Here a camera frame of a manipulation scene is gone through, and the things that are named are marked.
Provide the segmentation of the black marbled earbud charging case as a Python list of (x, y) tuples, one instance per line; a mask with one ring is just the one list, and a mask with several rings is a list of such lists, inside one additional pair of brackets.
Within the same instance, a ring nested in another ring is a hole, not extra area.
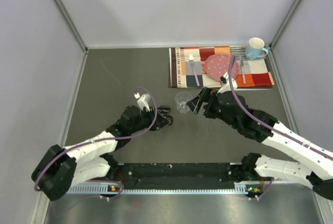
[(163, 105), (163, 106), (159, 106), (158, 107), (158, 112), (160, 114), (168, 114), (170, 111), (171, 111), (171, 107), (170, 106)]

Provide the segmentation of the glossy black gold-striped earbud case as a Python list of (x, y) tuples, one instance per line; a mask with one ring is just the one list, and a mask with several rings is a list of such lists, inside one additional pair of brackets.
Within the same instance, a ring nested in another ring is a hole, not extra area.
[(163, 117), (168, 122), (168, 126), (173, 124), (174, 118), (171, 115), (165, 114)]

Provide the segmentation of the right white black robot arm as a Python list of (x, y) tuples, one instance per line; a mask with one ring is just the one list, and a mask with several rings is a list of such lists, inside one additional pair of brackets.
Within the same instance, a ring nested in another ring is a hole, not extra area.
[(274, 116), (248, 107), (244, 97), (234, 91), (203, 88), (186, 103), (192, 113), (204, 108), (204, 116), (219, 119), (240, 135), (272, 147), (292, 161), (249, 154), (242, 160), (242, 171), (249, 180), (279, 178), (299, 183), (318, 195), (332, 199), (332, 152), (299, 136)]

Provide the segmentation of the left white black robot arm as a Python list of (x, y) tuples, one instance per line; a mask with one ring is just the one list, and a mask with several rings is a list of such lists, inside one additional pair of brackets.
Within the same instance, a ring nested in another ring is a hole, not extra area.
[(36, 190), (42, 191), (50, 201), (56, 201), (77, 184), (95, 178), (115, 179), (118, 168), (112, 152), (135, 136), (170, 126), (173, 123), (170, 112), (169, 106), (140, 109), (131, 105), (116, 123), (97, 136), (77, 145), (53, 145), (32, 172)]

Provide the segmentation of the clear plastic cup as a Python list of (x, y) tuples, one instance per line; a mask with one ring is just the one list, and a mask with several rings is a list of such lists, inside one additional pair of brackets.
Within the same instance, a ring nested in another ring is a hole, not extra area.
[(180, 113), (187, 113), (190, 111), (187, 102), (193, 99), (192, 95), (188, 92), (179, 92), (175, 97), (176, 108)]

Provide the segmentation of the colourful patchwork placemat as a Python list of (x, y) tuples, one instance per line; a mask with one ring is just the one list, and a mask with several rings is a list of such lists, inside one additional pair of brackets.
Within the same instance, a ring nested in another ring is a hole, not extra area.
[(171, 47), (169, 88), (219, 88), (235, 57), (232, 78), (238, 89), (268, 89), (275, 85), (267, 58), (248, 60), (244, 46)]

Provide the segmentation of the pink polka-dot plate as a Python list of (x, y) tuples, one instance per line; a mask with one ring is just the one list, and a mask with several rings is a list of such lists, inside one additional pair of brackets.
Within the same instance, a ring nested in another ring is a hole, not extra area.
[(231, 56), (227, 54), (214, 54), (207, 58), (204, 62), (204, 70), (207, 76), (220, 82), (220, 77), (228, 72)]

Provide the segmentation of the light blue mug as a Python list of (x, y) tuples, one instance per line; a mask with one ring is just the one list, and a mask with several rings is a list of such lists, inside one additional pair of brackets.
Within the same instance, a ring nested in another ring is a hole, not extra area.
[(255, 60), (264, 58), (268, 54), (268, 49), (265, 48), (265, 43), (261, 38), (251, 38), (246, 47), (246, 58)]

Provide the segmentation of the pink-handled metal fork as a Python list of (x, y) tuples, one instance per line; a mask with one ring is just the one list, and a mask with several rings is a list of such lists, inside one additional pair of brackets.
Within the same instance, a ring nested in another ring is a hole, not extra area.
[(197, 70), (196, 70), (196, 67), (195, 67), (195, 61), (194, 61), (194, 56), (193, 56), (193, 54), (190, 54), (190, 55), (188, 56), (188, 59), (189, 59), (190, 65), (191, 65), (192, 70), (193, 70), (193, 74), (194, 74), (194, 77), (195, 77), (196, 85), (197, 85), (197, 86), (200, 86), (200, 82), (199, 82), (199, 78), (198, 78)]

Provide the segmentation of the pink-handled metal knife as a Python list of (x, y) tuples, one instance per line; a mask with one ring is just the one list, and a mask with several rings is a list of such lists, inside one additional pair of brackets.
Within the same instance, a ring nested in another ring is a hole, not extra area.
[(239, 65), (240, 65), (240, 71), (241, 71), (241, 75), (242, 75), (242, 81), (244, 84), (246, 84), (246, 75), (245, 75), (245, 70), (244, 70), (244, 61), (242, 58), (241, 53), (238, 54), (239, 57)]

